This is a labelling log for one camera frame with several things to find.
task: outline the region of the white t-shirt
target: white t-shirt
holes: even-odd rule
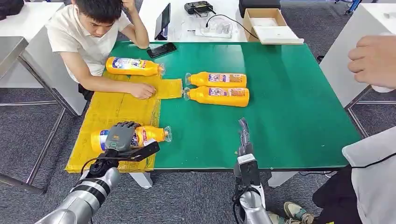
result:
[[[106,34],[100,38],[93,37],[81,25],[76,6],[67,5],[55,13],[46,27],[53,52],[78,52],[87,63],[91,74],[101,76],[118,31],[122,31],[130,23],[127,15],[121,12],[121,17]],[[69,68],[67,71],[78,83]]]

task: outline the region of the robot finger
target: robot finger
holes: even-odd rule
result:
[[[123,127],[123,126],[125,126],[125,125],[128,125],[128,121],[124,121],[124,122],[122,122],[121,124],[119,124],[119,125],[117,125],[117,126],[120,126],[120,127]]]
[[[132,127],[137,128],[137,127],[140,127],[141,125],[138,123],[135,123],[134,121],[130,121],[130,122],[128,122],[127,126],[128,126],[128,128],[132,128]]]

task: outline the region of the gray carpet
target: gray carpet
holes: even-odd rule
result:
[[[282,13],[294,32],[305,39],[313,54],[324,55],[348,17],[346,4],[324,1],[283,1]],[[370,99],[393,98],[394,93]],[[0,101],[48,99],[43,90],[0,89]],[[370,134],[396,125],[394,106],[355,106],[355,111]],[[0,108],[0,171],[26,180],[60,108],[56,105]],[[79,175],[64,171],[83,116],[66,115],[54,137],[35,185],[48,187],[43,196],[23,192],[0,184],[0,223],[33,223],[56,208],[68,194]],[[130,176],[123,174],[99,213],[96,224],[223,224],[233,223],[231,195],[232,173],[158,173],[152,174],[154,186],[140,188]],[[318,215],[320,208],[312,201],[312,193],[326,177],[294,176],[276,189],[266,189],[270,210],[280,212],[283,202],[293,201]]]

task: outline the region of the yellow mat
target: yellow mat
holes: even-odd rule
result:
[[[80,133],[66,165],[65,170],[69,173],[79,173],[87,160],[100,154],[91,147],[92,132],[109,129],[117,122],[129,120],[141,125],[158,127],[161,99],[182,96],[183,85],[181,79],[161,79],[160,75],[151,77],[114,75],[106,71],[103,76],[120,81],[148,83],[154,86],[157,92],[155,96],[146,100],[136,99],[131,94],[126,93],[96,92],[92,97]],[[118,168],[120,172],[128,173],[149,171],[154,167],[154,160],[155,155],[141,162],[122,161]]]

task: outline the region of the sneaker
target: sneaker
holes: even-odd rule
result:
[[[285,219],[283,217],[280,217],[277,214],[274,214],[272,212],[268,212],[268,216],[271,219],[273,224],[301,224],[300,221],[293,220],[293,219]]]
[[[315,218],[313,214],[307,213],[305,209],[293,202],[285,202],[283,208],[289,218],[299,220],[301,224],[312,224]]]

